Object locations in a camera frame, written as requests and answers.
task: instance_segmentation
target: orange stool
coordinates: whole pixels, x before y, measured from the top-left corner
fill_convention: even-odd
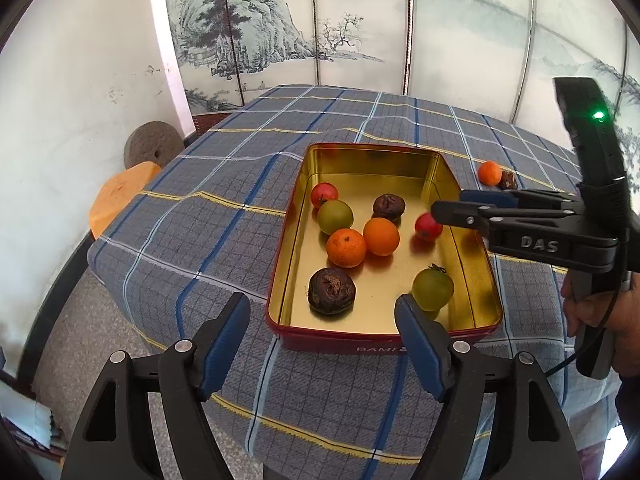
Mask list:
[[[89,211],[89,227],[98,238],[114,218],[160,171],[153,162],[141,162],[115,176],[102,186]]]

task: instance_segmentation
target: blue gripper pad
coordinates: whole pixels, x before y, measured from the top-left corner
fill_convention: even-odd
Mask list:
[[[403,294],[396,300],[394,315],[420,386],[442,402],[446,391],[455,383],[449,334],[440,323],[426,316],[411,294]]]
[[[518,199],[505,191],[483,191],[481,189],[463,189],[460,202],[475,202],[495,205],[499,208],[517,208]]]
[[[205,322],[222,323],[222,327],[204,358],[204,373],[198,388],[201,398],[207,399],[222,388],[249,326],[250,313],[249,299],[236,292],[215,320]]]

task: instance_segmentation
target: human hand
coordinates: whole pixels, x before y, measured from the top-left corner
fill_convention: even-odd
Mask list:
[[[562,309],[566,316],[567,333],[574,336],[580,323],[598,325],[613,292],[593,294],[576,302],[567,275],[560,295],[564,298]],[[605,326],[616,334],[613,369],[623,377],[640,375],[640,274],[631,274],[631,288],[627,292],[620,292]]]

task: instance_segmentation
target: gray grip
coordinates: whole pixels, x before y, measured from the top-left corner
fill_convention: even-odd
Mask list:
[[[571,279],[572,291],[575,301],[580,301],[598,292],[605,290],[594,290],[597,288],[593,283],[593,275],[578,270],[569,270],[567,273]],[[620,292],[626,292],[631,285],[631,273],[626,274],[625,279],[620,287]],[[585,341],[592,340],[597,334],[595,327],[581,323],[575,336],[574,350],[577,352]],[[578,371],[592,379],[604,380],[609,375],[611,364],[613,362],[613,354],[615,349],[614,334],[611,330],[603,330],[600,337],[582,356],[576,360],[576,368]]]

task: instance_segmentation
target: table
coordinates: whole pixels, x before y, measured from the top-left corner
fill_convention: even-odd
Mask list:
[[[92,271],[160,351],[217,316],[233,291],[252,318],[224,387],[206,412],[247,452],[290,480],[407,479],[440,405],[405,354],[289,351],[264,307],[290,190],[311,143],[424,146],[444,154],[463,189],[496,160],[523,188],[575,192],[575,155],[491,117],[407,96],[327,86],[278,86],[210,129],[118,215],[89,252]],[[561,314],[564,270],[492,254],[505,315],[481,351],[532,352],[543,368],[573,351]],[[550,380],[578,449],[615,424],[619,380]],[[477,477],[493,399],[485,396],[468,465]]]

